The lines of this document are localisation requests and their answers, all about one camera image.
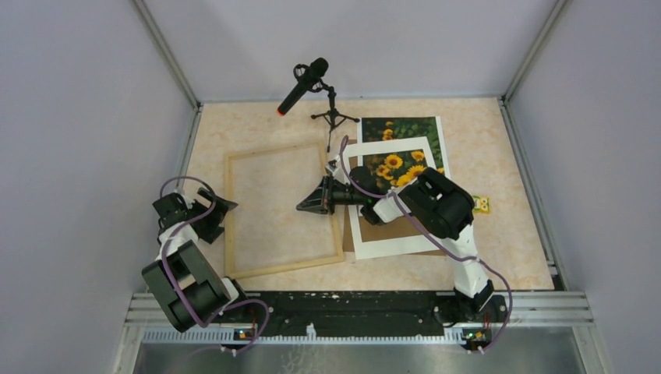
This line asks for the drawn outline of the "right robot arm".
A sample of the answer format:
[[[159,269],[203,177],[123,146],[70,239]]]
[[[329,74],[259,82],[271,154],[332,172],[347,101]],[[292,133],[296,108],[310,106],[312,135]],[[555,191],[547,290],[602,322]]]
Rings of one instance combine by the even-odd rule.
[[[389,192],[378,187],[376,177],[364,166],[353,168],[348,176],[347,183],[333,173],[322,177],[296,209],[332,215],[338,205],[360,206],[364,218],[375,226],[410,217],[428,241],[440,245],[453,259],[459,315],[477,321],[488,312],[494,286],[478,259],[472,226],[474,200],[462,187],[429,167]]]

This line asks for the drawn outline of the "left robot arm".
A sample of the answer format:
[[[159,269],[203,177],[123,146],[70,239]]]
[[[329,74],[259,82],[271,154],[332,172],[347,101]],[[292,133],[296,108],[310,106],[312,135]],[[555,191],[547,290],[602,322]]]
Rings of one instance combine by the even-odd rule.
[[[178,192],[153,202],[161,247],[156,259],[141,270],[149,291],[180,333],[208,326],[220,313],[240,322],[250,310],[237,281],[220,277],[199,249],[199,242],[212,244],[224,233],[221,223],[238,204],[205,188],[198,189],[197,195],[210,205]]]

